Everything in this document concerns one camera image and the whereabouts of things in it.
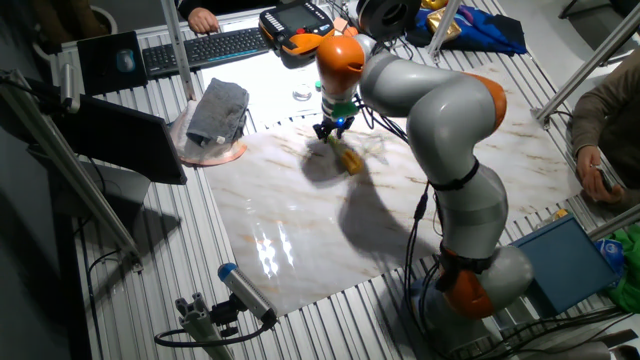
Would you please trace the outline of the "bare hand of black-sleeved person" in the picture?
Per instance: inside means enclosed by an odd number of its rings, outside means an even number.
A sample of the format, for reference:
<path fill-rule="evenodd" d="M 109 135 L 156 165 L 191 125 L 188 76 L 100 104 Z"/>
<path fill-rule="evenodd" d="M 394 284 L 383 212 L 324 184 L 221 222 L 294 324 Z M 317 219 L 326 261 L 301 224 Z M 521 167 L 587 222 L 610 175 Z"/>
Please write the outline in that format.
<path fill-rule="evenodd" d="M 189 27 L 197 34 L 217 33 L 220 30 L 216 16 L 208 9 L 197 7 L 187 18 Z"/>

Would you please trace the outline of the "bare hand of brown-sleeved person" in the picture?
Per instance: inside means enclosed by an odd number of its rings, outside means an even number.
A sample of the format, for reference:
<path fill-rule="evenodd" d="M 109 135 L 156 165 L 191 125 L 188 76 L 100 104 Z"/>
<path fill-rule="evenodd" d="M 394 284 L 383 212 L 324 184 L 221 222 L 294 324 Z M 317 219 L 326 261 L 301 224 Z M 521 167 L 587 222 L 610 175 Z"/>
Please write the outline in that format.
<path fill-rule="evenodd" d="M 624 189 L 614 185 L 607 190 L 598 166 L 601 164 L 601 153 L 596 146 L 587 145 L 577 153 L 577 170 L 583 190 L 593 200 L 615 204 L 622 200 Z"/>

